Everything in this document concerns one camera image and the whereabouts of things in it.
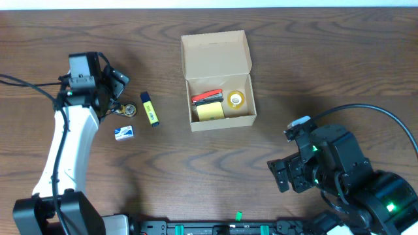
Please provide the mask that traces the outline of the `yellow sticky note pad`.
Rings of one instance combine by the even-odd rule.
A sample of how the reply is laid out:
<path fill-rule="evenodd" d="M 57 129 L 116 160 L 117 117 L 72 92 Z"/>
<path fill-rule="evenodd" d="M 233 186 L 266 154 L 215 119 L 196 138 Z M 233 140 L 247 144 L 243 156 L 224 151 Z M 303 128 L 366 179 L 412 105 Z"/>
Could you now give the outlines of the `yellow sticky note pad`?
<path fill-rule="evenodd" d="M 210 121 L 225 118 L 221 102 L 212 102 L 197 106 L 197 115 L 199 121 Z"/>

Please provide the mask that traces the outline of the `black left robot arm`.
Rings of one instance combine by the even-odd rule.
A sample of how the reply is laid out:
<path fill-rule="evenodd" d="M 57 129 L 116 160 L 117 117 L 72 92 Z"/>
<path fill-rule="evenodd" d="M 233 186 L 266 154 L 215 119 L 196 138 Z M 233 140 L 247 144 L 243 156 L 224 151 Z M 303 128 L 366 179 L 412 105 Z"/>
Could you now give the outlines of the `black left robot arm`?
<path fill-rule="evenodd" d="M 20 234 L 130 234 L 129 217 L 102 216 L 86 196 L 90 149 L 107 113 L 129 81 L 97 60 L 71 59 L 54 104 L 54 137 L 30 198 L 19 199 L 13 218 Z"/>

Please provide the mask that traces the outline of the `yellow clear tape roll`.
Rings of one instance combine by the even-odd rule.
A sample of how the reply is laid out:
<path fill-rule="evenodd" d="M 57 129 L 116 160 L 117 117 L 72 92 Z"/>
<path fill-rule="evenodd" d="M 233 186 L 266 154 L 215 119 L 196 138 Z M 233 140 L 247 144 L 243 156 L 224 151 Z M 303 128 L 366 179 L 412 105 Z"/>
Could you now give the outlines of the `yellow clear tape roll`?
<path fill-rule="evenodd" d="M 244 104 L 245 96 L 240 91 L 232 91 L 228 94 L 228 105 L 232 109 L 240 109 Z"/>

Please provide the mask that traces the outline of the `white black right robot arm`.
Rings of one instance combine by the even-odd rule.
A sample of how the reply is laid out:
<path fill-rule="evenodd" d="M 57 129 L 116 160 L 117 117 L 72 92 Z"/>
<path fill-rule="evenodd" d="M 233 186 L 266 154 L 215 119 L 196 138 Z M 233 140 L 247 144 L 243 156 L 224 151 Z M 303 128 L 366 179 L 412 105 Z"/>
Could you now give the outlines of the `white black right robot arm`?
<path fill-rule="evenodd" d="M 317 187 L 336 197 L 335 208 L 374 234 L 417 233 L 417 193 L 398 174 L 374 170 L 342 125 L 297 125 L 285 132 L 298 151 L 267 163 L 278 189 Z"/>

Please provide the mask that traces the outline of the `correction tape dispenser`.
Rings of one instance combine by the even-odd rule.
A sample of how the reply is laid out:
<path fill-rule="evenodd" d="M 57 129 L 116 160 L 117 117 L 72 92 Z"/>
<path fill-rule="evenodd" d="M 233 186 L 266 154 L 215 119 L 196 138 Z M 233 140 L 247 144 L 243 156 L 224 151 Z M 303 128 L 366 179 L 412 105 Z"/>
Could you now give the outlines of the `correction tape dispenser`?
<path fill-rule="evenodd" d="M 115 107 L 111 108 L 109 110 L 110 114 L 116 114 L 119 116 L 132 118 L 137 113 L 137 107 L 133 103 L 127 103 L 127 104 L 118 104 Z"/>

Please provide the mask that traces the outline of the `red black stapler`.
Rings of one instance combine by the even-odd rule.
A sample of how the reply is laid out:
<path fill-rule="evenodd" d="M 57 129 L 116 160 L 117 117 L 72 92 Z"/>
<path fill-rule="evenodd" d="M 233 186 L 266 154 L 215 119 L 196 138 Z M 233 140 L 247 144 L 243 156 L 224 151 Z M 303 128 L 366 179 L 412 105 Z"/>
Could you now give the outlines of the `red black stapler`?
<path fill-rule="evenodd" d="M 195 95 L 191 98 L 191 103 L 194 106 L 199 106 L 203 104 L 209 104 L 212 102 L 221 102 L 223 101 L 223 90 L 215 89 Z"/>

